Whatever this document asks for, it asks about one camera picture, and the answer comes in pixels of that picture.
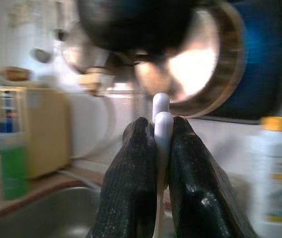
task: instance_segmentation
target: yellow bottle cap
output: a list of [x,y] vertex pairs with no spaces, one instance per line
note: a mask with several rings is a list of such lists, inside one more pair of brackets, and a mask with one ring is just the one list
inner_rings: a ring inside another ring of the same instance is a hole
[[282,117],[266,117],[262,119],[264,130],[282,131]]

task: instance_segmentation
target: kitchen counter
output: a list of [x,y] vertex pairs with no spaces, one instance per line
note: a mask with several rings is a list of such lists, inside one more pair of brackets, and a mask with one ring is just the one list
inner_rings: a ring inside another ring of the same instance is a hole
[[[68,172],[81,176],[84,179],[89,180],[90,182],[96,184],[97,186],[102,185],[102,180],[104,177],[103,173],[93,172],[85,169],[69,167],[65,169]],[[30,203],[46,194],[58,190],[61,188],[81,185],[83,183],[78,180],[62,175],[59,173],[52,173],[37,179],[31,179],[29,181],[29,192],[18,199],[7,201],[1,198],[0,191],[0,216],[16,210],[19,207]],[[166,190],[164,195],[165,200],[167,201],[167,207],[169,206],[169,192]]]

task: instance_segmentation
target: bottle label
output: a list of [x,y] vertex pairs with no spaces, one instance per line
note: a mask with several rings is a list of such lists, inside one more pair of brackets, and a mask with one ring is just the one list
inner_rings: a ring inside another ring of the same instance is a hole
[[262,157],[256,161],[256,212],[262,221],[282,223],[282,158]]

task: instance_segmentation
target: sink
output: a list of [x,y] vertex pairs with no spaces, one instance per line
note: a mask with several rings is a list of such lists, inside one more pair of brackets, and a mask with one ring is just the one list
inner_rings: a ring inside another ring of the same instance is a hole
[[[0,216],[0,238],[85,238],[93,226],[99,190],[85,186],[63,188]],[[173,237],[170,212],[165,238]]]

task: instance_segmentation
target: white bottle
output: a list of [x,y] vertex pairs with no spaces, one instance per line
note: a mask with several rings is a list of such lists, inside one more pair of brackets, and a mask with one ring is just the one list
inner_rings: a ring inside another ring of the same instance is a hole
[[282,238],[282,118],[264,118],[250,137],[250,221],[261,238]]

